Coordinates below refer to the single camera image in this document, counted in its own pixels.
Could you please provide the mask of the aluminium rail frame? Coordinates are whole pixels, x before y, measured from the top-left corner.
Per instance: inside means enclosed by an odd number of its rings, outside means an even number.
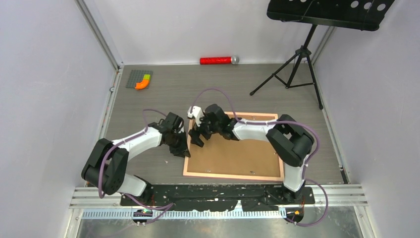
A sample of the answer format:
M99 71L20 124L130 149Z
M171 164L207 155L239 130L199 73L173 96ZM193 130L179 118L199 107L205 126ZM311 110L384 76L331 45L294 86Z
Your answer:
M308 184L302 198L288 203L273 184L158 184L151 194L98 196L95 187L78 187L70 208L87 219L242 219L298 217L311 207L366 206L358 184Z

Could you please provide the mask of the black music stand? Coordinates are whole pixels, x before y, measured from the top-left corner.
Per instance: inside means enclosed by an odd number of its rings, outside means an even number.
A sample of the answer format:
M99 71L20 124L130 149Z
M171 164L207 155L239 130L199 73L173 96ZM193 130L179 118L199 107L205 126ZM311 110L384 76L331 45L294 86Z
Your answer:
M271 79L276 78L285 88L293 88L292 81L299 65L306 59L309 66L312 85L320 110L324 106L317 85L311 51L308 46L319 25L376 31L394 0L271 0L266 15L271 20L296 22L311 26L304 43L295 50L290 59L273 72L265 81L249 94L252 96Z

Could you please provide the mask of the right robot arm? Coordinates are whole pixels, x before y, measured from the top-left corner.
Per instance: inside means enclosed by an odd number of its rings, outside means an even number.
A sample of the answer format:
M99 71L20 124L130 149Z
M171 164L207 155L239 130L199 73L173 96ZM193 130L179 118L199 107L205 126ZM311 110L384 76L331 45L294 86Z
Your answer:
M248 120L237 116L230 118L217 104L205 110L191 106L187 117L195 123L189 130L191 144L204 146L203 138L209 140L219 134L226 140L258 140L269 142L280 159L285 162L283 198L288 203L296 203L303 196L305 186L304 167L314 144L313 136L303 124L289 115L277 120Z

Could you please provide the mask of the green toy brick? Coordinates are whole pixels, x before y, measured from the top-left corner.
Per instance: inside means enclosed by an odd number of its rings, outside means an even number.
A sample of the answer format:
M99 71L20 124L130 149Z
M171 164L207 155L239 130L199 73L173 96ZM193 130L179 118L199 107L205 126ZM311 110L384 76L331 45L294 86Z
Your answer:
M149 80L150 80L150 78L151 78L151 75L150 75L150 74L145 74L145 75L143 76L143 80L146 80L146 81L149 81Z

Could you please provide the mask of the red glitter microphone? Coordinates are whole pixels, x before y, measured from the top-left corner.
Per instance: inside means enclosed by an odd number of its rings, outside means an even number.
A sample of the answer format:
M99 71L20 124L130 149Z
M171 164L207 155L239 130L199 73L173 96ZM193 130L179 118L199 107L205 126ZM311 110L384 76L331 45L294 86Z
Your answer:
M200 58L201 65L213 65L213 64L233 64L237 65L240 59L238 56L229 56L229 57L208 57Z

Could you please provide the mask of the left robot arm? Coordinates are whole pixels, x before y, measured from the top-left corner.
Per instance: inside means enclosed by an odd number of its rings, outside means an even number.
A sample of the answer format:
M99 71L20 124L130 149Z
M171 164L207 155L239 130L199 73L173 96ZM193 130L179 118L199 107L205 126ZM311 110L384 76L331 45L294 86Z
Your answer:
M161 145L167 145L173 156L190 156L183 118L168 113L138 133L114 141L98 140L81 177L100 190L100 197L116 192L130 194L138 204L147 205L152 198L152 192L147 188L149 184L138 176L127 174L127 165L132 158Z

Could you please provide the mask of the grey building baseplate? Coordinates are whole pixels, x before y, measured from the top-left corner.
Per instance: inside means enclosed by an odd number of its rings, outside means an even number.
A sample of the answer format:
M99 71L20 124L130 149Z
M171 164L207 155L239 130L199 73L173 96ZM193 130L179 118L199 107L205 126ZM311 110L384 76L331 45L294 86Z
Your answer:
M151 70L132 70L129 74L127 83L125 85L126 88L134 89L137 82L141 82L143 80L143 76L145 74L150 74L151 78L153 75L153 71Z

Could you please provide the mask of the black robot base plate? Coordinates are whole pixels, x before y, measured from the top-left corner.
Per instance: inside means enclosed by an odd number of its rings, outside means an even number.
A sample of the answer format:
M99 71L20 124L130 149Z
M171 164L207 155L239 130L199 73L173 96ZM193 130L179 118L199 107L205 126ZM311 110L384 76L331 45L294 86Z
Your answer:
M313 205L311 187L301 188L297 194L287 192L280 184L157 184L134 200L123 196L121 206L162 207L173 204L172 211L232 211L240 204L244 211L274 211L279 205Z

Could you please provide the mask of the orange curved toy block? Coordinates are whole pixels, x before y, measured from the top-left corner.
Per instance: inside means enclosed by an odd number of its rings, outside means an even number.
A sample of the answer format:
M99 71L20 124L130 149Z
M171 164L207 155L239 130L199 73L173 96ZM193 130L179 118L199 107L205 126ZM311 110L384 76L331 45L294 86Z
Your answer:
M148 87L150 83L149 79L143 79L141 82L137 82L134 89L136 90L142 90Z

